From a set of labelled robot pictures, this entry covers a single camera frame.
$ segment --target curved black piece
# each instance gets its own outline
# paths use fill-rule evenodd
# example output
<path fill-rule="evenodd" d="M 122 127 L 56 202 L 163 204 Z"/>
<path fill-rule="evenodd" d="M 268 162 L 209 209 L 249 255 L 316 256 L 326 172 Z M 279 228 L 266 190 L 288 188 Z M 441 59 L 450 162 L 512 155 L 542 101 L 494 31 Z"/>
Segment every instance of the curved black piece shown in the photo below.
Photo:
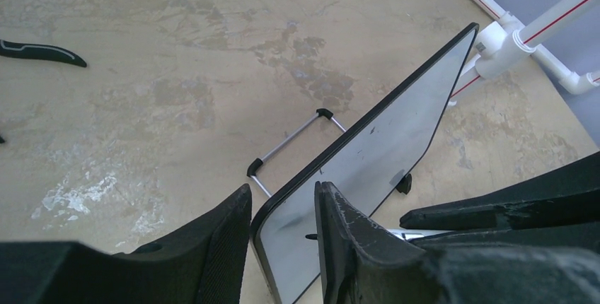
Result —
<path fill-rule="evenodd" d="M 600 253 L 600 222 L 523 230 L 465 230 L 432 235 L 410 241 L 422 249 L 450 247 L 580 247 Z"/>
<path fill-rule="evenodd" d="M 131 254 L 78 242 L 0 244 L 0 303 L 239 303 L 252 210 L 246 184 Z"/>
<path fill-rule="evenodd" d="M 600 152 L 481 197 L 428 206 L 400 218 L 403 228 L 542 228 L 600 221 Z"/>
<path fill-rule="evenodd" d="M 258 169 L 260 168 L 260 166 L 263 166 L 263 160 L 260 158 L 256 158 L 250 164 L 250 166 L 248 166 L 248 169 L 246 170 L 246 176 L 252 177 L 253 175 L 256 175 L 256 172 L 258 172 Z"/>
<path fill-rule="evenodd" d="M 360 213 L 333 184 L 315 193 L 325 304 L 597 303 L 600 257 L 593 252 L 422 250 Z"/>
<path fill-rule="evenodd" d="M 331 112 L 330 110 L 328 110 L 326 108 L 319 108 L 317 110 L 317 114 L 319 114 L 319 117 L 325 117 L 329 120 L 331 120 L 331 117 L 333 117 L 333 112 Z"/>
<path fill-rule="evenodd" d="M 88 66 L 79 55 L 61 47 L 40 44 L 21 44 L 5 40 L 0 40 L 0 57 L 63 62 L 79 67 Z"/>

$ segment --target floor stain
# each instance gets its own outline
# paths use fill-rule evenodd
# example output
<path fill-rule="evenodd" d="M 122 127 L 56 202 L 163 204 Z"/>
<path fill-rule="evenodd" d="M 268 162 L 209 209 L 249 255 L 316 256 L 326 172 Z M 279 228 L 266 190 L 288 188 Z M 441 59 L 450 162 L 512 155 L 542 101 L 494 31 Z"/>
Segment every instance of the floor stain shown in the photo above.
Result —
<path fill-rule="evenodd" d="M 226 18 L 212 0 L 167 0 L 158 20 L 161 31 L 182 45 L 212 50 L 229 48 Z"/>
<path fill-rule="evenodd" d="M 96 126 L 111 129 L 117 140 L 152 142 L 164 128 L 198 131 L 214 125 L 212 92 L 200 77 L 109 88 L 91 100 Z"/>
<path fill-rule="evenodd" d="M 289 22 L 279 39 L 267 40 L 251 47 L 261 64 L 285 69 L 302 93 L 323 102 L 323 107 L 334 112 L 348 109 L 354 94 L 354 79 L 342 72 L 323 67 L 319 51 L 326 41 L 319 37 L 294 37 L 297 23 Z"/>
<path fill-rule="evenodd" d="M 489 98 L 494 98 L 493 93 L 499 90 L 510 95 L 507 102 L 492 105 L 486 113 L 476 112 L 476 107 L 468 113 L 463 113 L 459 107 L 448 109 L 442 118 L 444 124 L 441 127 L 446 127 L 446 132 L 453 136 L 468 140 L 471 145 L 492 145 L 497 140 L 514 142 L 519 150 L 513 173 L 521 180 L 536 175 L 536 171 L 544 168 L 552 170 L 579 158 L 575 147 L 561 136 L 535 131 L 527 117 L 532 106 L 510 72 L 484 86 L 485 94 L 482 94 L 482 98 L 488 98 L 488 93 Z M 462 139 L 452 139 L 450 144 L 459 147 L 461 159 L 457 164 L 463 168 L 473 168 L 472 162 L 467 159 Z"/>

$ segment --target red stripe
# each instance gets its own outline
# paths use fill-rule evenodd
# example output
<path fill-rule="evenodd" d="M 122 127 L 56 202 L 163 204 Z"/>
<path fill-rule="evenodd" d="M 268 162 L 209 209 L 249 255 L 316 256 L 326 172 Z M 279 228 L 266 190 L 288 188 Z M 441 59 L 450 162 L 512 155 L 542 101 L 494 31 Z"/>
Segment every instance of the red stripe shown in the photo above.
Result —
<path fill-rule="evenodd" d="M 571 14 L 571 12 L 573 12 L 576 9 L 578 9 L 582 4 L 585 4 L 588 1 L 589 0 L 584 0 L 584 1 L 580 2 L 580 3 L 578 3 L 575 7 L 571 8 L 570 10 L 568 10 L 567 12 L 565 12 L 565 14 L 562 14 L 560 17 L 558 17 L 558 19 L 554 20 L 553 22 L 551 22 L 550 24 L 548 24 L 546 27 L 544 27 L 541 30 L 539 30 L 539 32 L 537 32 L 536 34 L 532 35 L 529 39 L 525 40 L 524 44 L 526 44 L 527 42 L 531 41 L 531 39 L 533 39 L 533 38 L 537 37 L 538 35 L 540 35 L 540 33 L 542 33 L 544 30 L 547 30 L 550 27 L 552 27 L 555 23 L 557 23 L 558 21 L 560 21 L 560 19 L 564 18 L 565 16 L 568 16 L 569 14 Z"/>
<path fill-rule="evenodd" d="M 474 83 L 475 80 L 481 78 L 481 76 L 476 76 L 473 80 L 469 81 L 465 86 L 463 86 L 460 90 L 454 92 L 453 95 L 450 95 L 450 98 L 454 98 L 455 95 L 459 94 L 460 92 L 462 92 L 465 88 L 467 88 L 470 84 Z"/>
<path fill-rule="evenodd" d="M 492 12 L 492 14 L 493 14 L 494 16 L 496 16 L 496 18 L 497 18 L 497 19 L 500 19 L 500 16 L 499 16 L 499 15 L 497 15 L 497 14 L 496 14 L 496 13 L 495 13 L 495 12 L 494 12 L 494 11 L 493 11 L 493 10 L 492 10 L 492 9 L 491 9 L 489 6 L 488 6 L 488 5 L 486 5 L 486 4 L 485 4 L 485 2 L 483 2 L 483 1 L 481 1 L 481 0 L 477 0 L 477 1 L 479 1 L 479 2 L 480 2 L 482 5 L 484 5 L 484 6 L 485 6 L 487 9 L 489 9 L 489 10 L 490 10 L 490 12 Z"/>

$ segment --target scuff mark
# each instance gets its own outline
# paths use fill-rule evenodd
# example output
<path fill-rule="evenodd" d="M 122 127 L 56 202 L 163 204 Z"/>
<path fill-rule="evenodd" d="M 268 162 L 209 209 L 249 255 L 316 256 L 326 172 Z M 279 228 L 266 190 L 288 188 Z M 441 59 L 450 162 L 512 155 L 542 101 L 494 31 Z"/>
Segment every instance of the scuff mark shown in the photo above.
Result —
<path fill-rule="evenodd" d="M 465 143 L 464 143 L 463 139 L 454 138 L 454 139 L 450 140 L 450 144 L 452 146 L 457 146 L 458 154 L 461 155 L 461 159 L 458 160 L 458 162 L 456 163 L 457 166 L 459 166 L 461 168 L 467 168 L 469 170 L 472 170 L 473 164 L 472 164 L 471 160 L 467 158 Z"/>
<path fill-rule="evenodd" d="M 102 197 L 109 191 L 115 189 L 117 178 L 114 172 L 109 172 L 104 178 L 92 186 L 80 186 L 71 188 L 67 191 L 70 174 L 64 176 L 63 180 L 46 193 L 46 197 L 42 200 L 42 205 L 48 211 L 52 211 L 56 206 L 66 206 L 68 209 L 73 209 L 83 214 L 89 214 L 90 209 L 84 204 L 86 201 L 100 201 Z M 34 210 L 32 218 L 38 218 L 41 214 L 41 206 Z M 64 214 L 64 210 L 59 210 L 58 215 Z"/>
<path fill-rule="evenodd" d="M 132 229 L 133 233 L 140 235 L 148 235 L 160 228 L 165 223 L 163 217 L 164 203 L 157 197 L 152 197 L 146 206 L 146 209 L 142 212 L 142 215 L 135 221 Z"/>

